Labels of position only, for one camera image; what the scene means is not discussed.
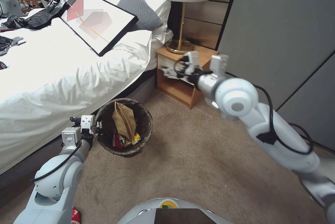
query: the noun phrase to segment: lamp stand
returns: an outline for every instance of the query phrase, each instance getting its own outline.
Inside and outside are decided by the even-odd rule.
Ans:
[[[171,42],[169,42],[166,46],[166,49],[172,53],[185,54],[188,51],[194,50],[194,44],[190,43],[189,41],[182,40],[185,11],[186,11],[186,3],[183,2],[183,12],[181,14],[179,39],[171,40]]]

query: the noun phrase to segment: yellow sticker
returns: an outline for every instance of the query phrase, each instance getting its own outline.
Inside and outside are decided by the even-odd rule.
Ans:
[[[164,201],[159,208],[166,208],[166,207],[171,207],[171,208],[177,208],[177,204],[172,201]]]

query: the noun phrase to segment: black picture frame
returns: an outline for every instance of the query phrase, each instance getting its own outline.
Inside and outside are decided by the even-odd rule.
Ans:
[[[106,3],[108,3],[108,4],[110,4],[110,5],[112,5],[112,6],[114,6],[114,7],[116,7],[116,8],[118,8],[118,9],[120,9],[120,10],[122,10],[122,11],[124,11],[124,12],[127,12],[128,14],[131,14],[131,15],[133,15],[134,17],[133,17],[133,19],[130,21],[130,22],[128,22],[128,24],[126,24],[126,26],[107,44],[107,46],[105,47],[105,48],[103,48],[100,52],[97,52],[88,42],[86,42],[67,22],[65,22],[62,18],[61,18],[61,20],[77,35],[77,36],[79,36],[88,46],[89,46],[89,48],[92,50],[92,51],[94,51],[98,56],[103,56],[105,53],[107,53],[108,51],[110,51],[113,47],[114,47],[114,45],[127,33],[127,32],[129,32],[130,31],[130,29],[134,26],[134,24],[135,23],[137,23],[137,21],[139,20],[138,19],[138,17],[136,16],[136,15],[134,15],[133,13],[131,13],[131,12],[128,12],[128,11],[126,11],[126,10],[124,10],[124,9],[122,9],[122,8],[120,8],[120,7],[118,7],[118,6],[116,6],[116,5],[114,5],[114,4],[112,4],[112,3],[110,3],[110,2],[108,2],[108,1],[106,1],[106,0],[102,0],[102,1],[104,1],[104,2],[106,2]]]

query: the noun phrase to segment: orange line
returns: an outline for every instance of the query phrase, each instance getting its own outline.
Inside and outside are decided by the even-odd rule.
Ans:
[[[95,34],[97,34],[99,37],[101,37],[102,39],[104,39],[107,43],[109,43],[105,38],[103,38],[99,33],[95,32],[91,27],[89,27],[79,16],[79,14],[77,13],[77,11],[74,9],[74,7],[72,7],[71,4],[69,4],[70,7],[74,10],[74,12],[77,14],[78,18],[83,22],[83,24],[89,28],[90,30],[92,30],[92,32],[94,32]]]

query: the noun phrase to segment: gray pillow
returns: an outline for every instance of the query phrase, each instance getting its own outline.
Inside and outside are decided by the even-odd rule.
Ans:
[[[118,7],[136,15],[138,22],[131,28],[134,30],[154,30],[163,25],[159,16],[149,7],[145,0],[120,0]]]

